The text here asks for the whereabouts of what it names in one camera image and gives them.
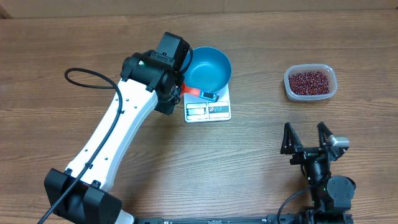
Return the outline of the orange scoop with blue handle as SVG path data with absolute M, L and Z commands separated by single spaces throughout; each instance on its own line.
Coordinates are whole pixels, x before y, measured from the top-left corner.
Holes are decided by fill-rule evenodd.
M 186 86 L 185 83 L 182 84 L 182 94 L 188 93 L 190 95 L 202 98 L 204 100 L 208 100 L 211 102 L 217 102 L 219 100 L 219 96 L 216 93 L 210 91 L 204 91 L 197 88 L 192 88 Z

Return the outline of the blue bowl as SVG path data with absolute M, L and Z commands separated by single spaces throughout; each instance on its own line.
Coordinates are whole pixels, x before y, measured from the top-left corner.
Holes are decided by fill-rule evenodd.
M 184 75 L 186 86 L 209 92 L 219 92 L 231 80 L 233 68 L 229 58 L 214 47 L 198 47 L 189 52 L 183 68 L 190 63 Z

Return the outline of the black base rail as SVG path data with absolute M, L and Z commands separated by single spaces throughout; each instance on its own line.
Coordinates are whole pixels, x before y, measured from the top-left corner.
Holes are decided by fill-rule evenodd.
M 184 218 L 184 219 L 163 219 L 163 218 L 136 218 L 134 224 L 353 224 L 352 215 L 343 216 L 314 216 L 313 220 L 305 218 L 303 215 L 284 214 L 280 215 L 277 221 L 277 215 L 270 214 L 266 217 L 235 217 L 235 218 Z

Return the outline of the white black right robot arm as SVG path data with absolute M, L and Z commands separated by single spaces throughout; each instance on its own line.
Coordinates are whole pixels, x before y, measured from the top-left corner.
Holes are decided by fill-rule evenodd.
M 299 165 L 308 187 L 293 194 L 280 206 L 277 223 L 353 223 L 346 212 L 356 189 L 349 177 L 331 174 L 331 163 L 337 161 L 349 149 L 349 139 L 333 134 L 321 122 L 317 125 L 319 146 L 305 147 L 290 123 L 284 125 L 281 154 L 291 155 L 290 163 Z M 296 215 L 282 214 L 283 208 L 295 197 L 310 192 L 312 206 L 305 207 Z

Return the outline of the red beans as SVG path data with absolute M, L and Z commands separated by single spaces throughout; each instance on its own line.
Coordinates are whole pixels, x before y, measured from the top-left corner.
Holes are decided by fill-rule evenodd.
M 296 95 L 325 95 L 330 92 L 328 77 L 321 71 L 296 73 L 288 81 Z

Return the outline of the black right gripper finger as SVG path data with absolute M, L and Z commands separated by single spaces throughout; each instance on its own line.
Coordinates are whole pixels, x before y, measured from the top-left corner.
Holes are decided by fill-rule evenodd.
M 281 154 L 295 154 L 303 150 L 303 144 L 301 143 L 297 133 L 295 132 L 292 125 L 288 122 L 284 124 L 284 137 L 280 149 Z
M 318 138 L 320 146 L 324 146 L 326 144 L 326 140 L 333 134 L 326 126 L 324 122 L 320 122 L 317 124 L 318 128 Z

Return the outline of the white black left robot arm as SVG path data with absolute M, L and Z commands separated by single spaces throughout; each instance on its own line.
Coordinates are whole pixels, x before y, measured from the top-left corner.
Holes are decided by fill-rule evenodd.
M 182 37 L 165 32 L 156 50 L 134 53 L 122 65 L 116 94 L 93 135 L 61 172 L 51 169 L 44 187 L 55 214 L 73 223 L 135 223 L 110 194 L 120 163 L 137 130 L 154 110 L 172 114 L 180 101 L 184 65 L 193 50 Z

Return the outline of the clear plastic container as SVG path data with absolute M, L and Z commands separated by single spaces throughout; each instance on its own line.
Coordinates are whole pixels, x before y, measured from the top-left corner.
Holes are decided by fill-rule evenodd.
M 328 77 L 329 81 L 329 87 L 330 87 L 330 92 L 325 95 L 296 95 L 295 93 L 292 92 L 288 78 L 296 73 L 304 73 L 304 72 L 311 72 L 311 71 L 321 71 L 326 74 Z M 317 101 L 317 100 L 325 100 L 330 97 L 332 97 L 337 89 L 338 89 L 338 84 L 335 76 L 335 72 L 331 67 L 325 64 L 320 64 L 320 63 L 312 63 L 312 64 L 301 64 L 301 65 L 294 65 L 290 67 L 285 75 L 284 75 L 284 85 L 285 85 L 285 91 L 287 94 L 287 98 L 292 100 L 292 101 Z

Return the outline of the white digital kitchen scale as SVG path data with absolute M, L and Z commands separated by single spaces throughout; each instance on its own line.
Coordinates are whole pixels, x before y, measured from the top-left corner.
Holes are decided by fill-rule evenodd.
M 212 102 L 198 96 L 199 90 L 183 84 L 184 118 L 187 123 L 229 121 L 231 103 L 229 86 L 218 92 L 218 101 Z

